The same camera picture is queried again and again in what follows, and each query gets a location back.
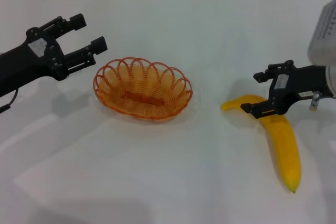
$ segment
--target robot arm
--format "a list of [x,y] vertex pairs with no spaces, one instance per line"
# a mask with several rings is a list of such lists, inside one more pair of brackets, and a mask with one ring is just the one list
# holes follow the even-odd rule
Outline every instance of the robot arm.
[[[265,72],[256,73],[254,79],[266,82],[272,79],[268,100],[261,103],[244,103],[240,107],[255,118],[285,114],[297,101],[312,100],[310,110],[316,110],[319,100],[334,96],[328,74],[330,67],[308,66],[296,68],[292,60],[269,65]],[[333,83],[336,84],[336,71]]]
[[[70,21],[58,17],[26,32],[26,41],[0,55],[0,97],[43,76],[50,76],[58,81],[70,74],[96,64],[93,57],[107,50],[104,37],[91,42],[90,45],[64,55],[56,39],[86,26],[82,14]],[[0,113],[9,109],[11,104],[0,107]]]
[[322,98],[336,96],[336,0],[327,4],[320,15],[308,49],[312,66],[296,68],[292,60],[269,65],[256,73],[259,83],[273,79],[268,100],[245,103],[241,108],[255,118],[285,114],[297,101],[311,100],[310,110],[317,109]]

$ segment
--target sticker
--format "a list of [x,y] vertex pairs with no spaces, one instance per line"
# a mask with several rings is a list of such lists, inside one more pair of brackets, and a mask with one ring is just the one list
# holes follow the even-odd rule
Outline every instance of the sticker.
[[284,89],[287,85],[289,75],[279,74],[277,82],[275,83],[274,89]]
[[301,97],[312,97],[314,93],[312,91],[306,91],[306,92],[301,92],[299,93],[299,96]]
[[38,57],[42,57],[44,56],[44,50],[46,50],[47,43],[43,38],[41,38],[28,44],[28,46]]

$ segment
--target basket rim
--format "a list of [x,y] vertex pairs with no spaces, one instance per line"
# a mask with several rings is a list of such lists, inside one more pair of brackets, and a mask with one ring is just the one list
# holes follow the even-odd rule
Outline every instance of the basket rim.
[[[127,62],[125,62],[125,60],[132,60],[132,63],[131,64],[128,64]],[[184,81],[184,88],[182,90],[185,91],[187,94],[189,94],[189,97],[188,99],[186,100],[185,104],[179,108],[178,110],[175,110],[173,111],[172,113],[170,114],[166,114],[166,115],[157,115],[157,116],[146,116],[146,115],[143,115],[143,114],[138,114],[138,113],[132,113],[132,112],[126,112],[126,111],[123,111],[115,106],[110,106],[110,105],[107,105],[105,100],[100,96],[100,94],[98,94],[98,92],[101,92],[99,90],[99,83],[101,82],[101,80],[104,80],[106,84],[109,84],[109,86],[111,85],[110,82],[106,79],[106,75],[105,75],[105,70],[106,69],[110,69],[110,71],[112,70],[114,72],[114,74],[116,75],[116,77],[119,79],[119,80],[122,80],[122,78],[120,77],[120,73],[119,73],[119,67],[121,65],[121,63],[123,63],[127,69],[128,69],[128,72],[129,72],[129,76],[133,76],[133,73],[132,71],[130,71],[133,66],[134,66],[134,63],[135,62],[138,62],[140,64],[141,67],[144,67],[143,63],[141,61],[145,61],[146,63],[148,63],[149,65],[146,67],[146,71],[144,72],[144,75],[146,76],[148,74],[148,70],[153,67],[154,70],[156,71],[156,74],[157,74],[157,77],[158,77],[158,82],[161,83],[161,80],[162,80],[162,77],[167,73],[167,72],[171,72],[172,73],[172,76],[173,76],[173,81],[172,81],[172,87],[175,87],[179,82],[181,81]],[[114,62],[118,62],[118,65],[117,65],[117,70],[115,70],[115,67],[111,66],[112,63]],[[159,76],[159,71],[158,69],[156,68],[155,65],[161,65],[161,66],[164,66],[166,69],[162,70],[162,73],[161,73],[161,76]],[[177,71],[178,73],[181,74],[181,78],[179,78],[176,82],[175,82],[175,74],[174,74],[174,70]],[[95,75],[95,78],[93,80],[93,89],[94,89],[94,92],[96,94],[96,97],[98,98],[98,100],[106,107],[110,108],[110,109],[113,109],[121,114],[126,114],[126,115],[130,115],[130,116],[133,116],[133,117],[136,117],[136,118],[140,118],[140,119],[150,119],[150,120],[163,120],[163,119],[169,119],[173,116],[176,116],[178,115],[179,113],[182,112],[182,110],[184,110],[192,96],[193,96],[193,90],[192,90],[192,85],[191,85],[191,82],[189,81],[188,78],[185,77],[185,75],[183,74],[182,71],[180,71],[178,68],[175,68],[175,67],[169,67],[168,65],[164,64],[164,63],[161,63],[161,62],[153,62],[151,63],[150,61],[146,60],[146,59],[143,59],[143,58],[135,58],[135,57],[125,57],[123,59],[115,59],[115,60],[111,60],[109,61],[107,64],[105,64],[104,66],[102,66],[96,73]]]

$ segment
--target white device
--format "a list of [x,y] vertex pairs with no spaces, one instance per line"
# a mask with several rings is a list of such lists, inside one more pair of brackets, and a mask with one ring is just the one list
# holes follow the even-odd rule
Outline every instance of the white device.
[[308,48],[308,58],[314,65],[326,66],[327,85],[336,96],[336,0],[322,9]]

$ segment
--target orange wicker basket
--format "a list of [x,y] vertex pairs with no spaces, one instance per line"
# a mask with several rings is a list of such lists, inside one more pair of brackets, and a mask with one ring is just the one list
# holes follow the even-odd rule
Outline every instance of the orange wicker basket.
[[100,68],[93,89],[106,107],[149,120],[178,115],[193,95],[189,80],[177,68],[133,57]]

